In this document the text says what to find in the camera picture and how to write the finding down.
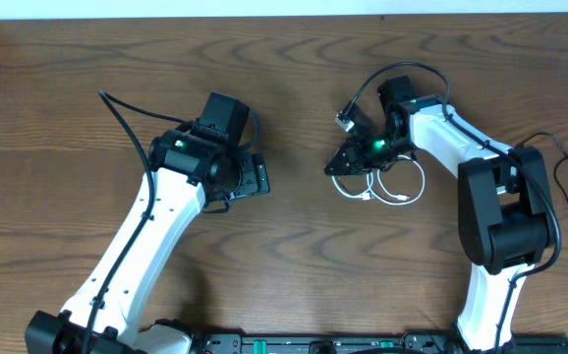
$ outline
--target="wood grain tabletop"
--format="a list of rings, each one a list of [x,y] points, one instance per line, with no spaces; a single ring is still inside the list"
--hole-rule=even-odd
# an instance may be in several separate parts
[[[142,327],[177,318],[246,333],[450,328],[470,275],[455,178],[420,152],[423,197],[392,207],[347,200],[323,174],[346,138],[335,113],[372,72],[403,60],[442,70],[459,113],[490,137],[513,145],[547,131],[568,148],[568,15],[0,22],[0,352],[26,351],[34,312],[59,312],[138,191],[138,155],[99,89],[184,118],[219,91],[262,119],[271,193],[196,218]],[[421,93],[443,92],[426,72],[393,74],[407,73]],[[382,124],[378,84],[360,104]],[[124,114],[146,147],[172,127]],[[549,140],[535,146],[550,172],[560,152]],[[418,176],[404,165],[384,181],[413,194]],[[561,179],[568,188],[568,165]],[[526,282],[516,333],[568,335],[568,208],[550,187],[563,251]]]

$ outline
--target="white cable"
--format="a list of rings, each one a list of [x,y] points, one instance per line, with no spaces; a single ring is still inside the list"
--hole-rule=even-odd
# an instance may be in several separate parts
[[[345,188],[343,188],[343,186],[341,186],[339,181],[336,179],[336,176],[332,176],[332,183],[334,184],[334,187],[336,187],[336,190],[339,191],[339,193],[341,193],[344,197],[368,201],[372,198],[371,193],[369,192],[370,190],[369,185],[373,185],[373,173],[372,172],[368,173],[365,176],[365,178],[367,179],[367,188],[357,195],[353,195],[347,192]]]
[[[417,161],[415,161],[414,159],[412,159],[411,157],[406,156],[406,155],[398,155],[398,159],[408,160],[408,161],[413,162],[416,166],[418,166],[418,168],[420,169],[420,172],[422,173],[422,188],[420,189],[420,192],[418,193],[418,195],[417,195],[416,197],[414,197],[413,199],[411,199],[411,200],[409,200],[409,201],[405,201],[405,202],[402,202],[402,203],[392,203],[392,202],[390,202],[390,201],[384,199],[383,197],[379,196],[376,192],[374,192],[374,191],[373,191],[373,188],[372,188],[372,187],[373,187],[373,182],[371,182],[371,183],[368,182],[369,192],[370,192],[376,199],[378,199],[379,201],[381,201],[381,202],[383,202],[383,203],[385,203],[385,204],[387,204],[387,205],[390,205],[390,206],[397,206],[397,207],[398,207],[398,206],[405,206],[405,205],[408,205],[408,204],[410,204],[410,203],[416,202],[416,201],[422,196],[422,194],[424,193],[424,189],[426,188],[426,174],[424,173],[424,169],[422,168],[422,166],[419,165]],[[379,169],[377,170],[377,181],[378,181],[378,184],[380,185],[380,188],[382,188],[382,191],[383,191],[384,193],[386,193],[387,196],[392,197],[392,198],[395,198],[395,199],[398,199],[398,200],[405,200],[405,199],[408,199],[407,196],[403,196],[403,195],[393,195],[393,194],[391,194],[389,191],[387,191],[387,189],[386,189],[386,188],[384,187],[384,185],[382,184],[382,180],[380,179],[380,170],[379,170]]]

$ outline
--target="wooden table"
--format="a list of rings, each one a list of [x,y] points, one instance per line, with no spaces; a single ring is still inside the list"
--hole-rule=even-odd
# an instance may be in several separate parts
[[[421,152],[423,198],[389,207],[346,200],[323,174],[345,139],[335,113],[401,60],[444,71],[459,112],[494,139],[548,131],[568,147],[568,15],[0,22],[0,352],[24,352],[33,313],[57,314],[79,288],[140,185],[138,156],[98,89],[187,118],[220,91],[262,117],[271,193],[191,224],[142,326],[449,328],[470,270],[454,177]],[[408,73],[422,93],[443,91],[433,75]],[[376,86],[361,105],[380,124]],[[145,146],[171,127],[125,115]],[[536,146],[550,170],[559,151]],[[567,165],[561,177],[568,187]],[[408,165],[385,181],[419,187]],[[551,191],[563,252],[526,283],[515,332],[568,335],[568,208],[552,181]]]

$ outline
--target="coiled white cable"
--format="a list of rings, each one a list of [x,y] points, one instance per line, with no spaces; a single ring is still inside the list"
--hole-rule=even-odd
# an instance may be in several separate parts
[[[394,195],[391,192],[389,192],[386,187],[384,187],[384,185],[382,184],[382,181],[380,180],[380,170],[376,170],[376,180],[378,182],[378,184],[380,185],[380,188],[382,189],[382,191],[389,196],[390,198],[396,199],[398,201],[402,201],[401,203],[394,203],[394,202],[390,202],[388,200],[386,200],[385,198],[381,197],[378,195],[378,193],[376,193],[373,190],[373,183],[374,178],[373,178],[373,171],[368,173],[365,176],[365,179],[367,180],[367,188],[354,195],[349,193],[347,190],[345,190],[345,188],[343,186],[341,186],[341,184],[339,183],[338,179],[336,178],[336,176],[332,176],[332,183],[334,184],[334,187],[336,188],[337,191],[339,191],[339,193],[341,195],[343,195],[346,198],[350,198],[350,199],[360,199],[363,201],[368,201],[371,199],[378,199],[379,201],[389,205],[389,206],[405,206],[411,203],[416,202],[424,193],[424,189],[426,188],[426,174],[424,173],[424,169],[411,157],[406,156],[406,155],[398,155],[397,156],[399,160],[407,160],[407,161],[411,161],[413,162],[419,169],[420,172],[422,173],[422,188],[420,189],[420,192],[418,193],[418,195],[416,197],[414,197],[413,199],[410,199],[408,196],[404,196],[404,195]]]

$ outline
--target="white background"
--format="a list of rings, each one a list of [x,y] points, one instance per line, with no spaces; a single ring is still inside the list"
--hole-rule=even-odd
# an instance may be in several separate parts
[[[0,0],[0,20],[568,12],[568,0]]]

